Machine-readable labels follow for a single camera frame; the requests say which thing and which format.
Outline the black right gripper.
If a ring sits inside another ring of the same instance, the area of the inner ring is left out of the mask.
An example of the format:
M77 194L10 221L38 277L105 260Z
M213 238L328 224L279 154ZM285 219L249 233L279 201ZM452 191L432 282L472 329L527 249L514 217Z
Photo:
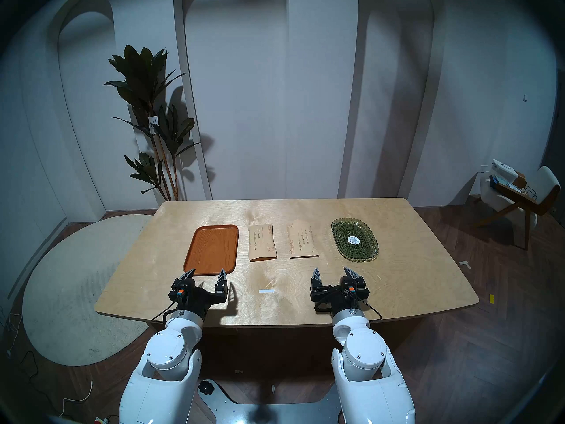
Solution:
M364 301L369 297L363 276L356 273L349 267L344 267L345 276L341 277L336 286L322 285L319 269L314 269L311 286L310 299L314 303L314 310L317 313L331 313L336 315L342 310L350 312L359 308L359 301Z

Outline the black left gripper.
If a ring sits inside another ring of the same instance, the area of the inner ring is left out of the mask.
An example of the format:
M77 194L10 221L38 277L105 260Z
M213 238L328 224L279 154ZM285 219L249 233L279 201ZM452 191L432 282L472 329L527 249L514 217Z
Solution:
M193 280L196 269L190 269L173 282L168 297L172 303L176 303L176 310L187 311L199 316L202 320L211 306L222 304L227 301L228 283L224 269L221 269L215 291L209 292L197 287Z

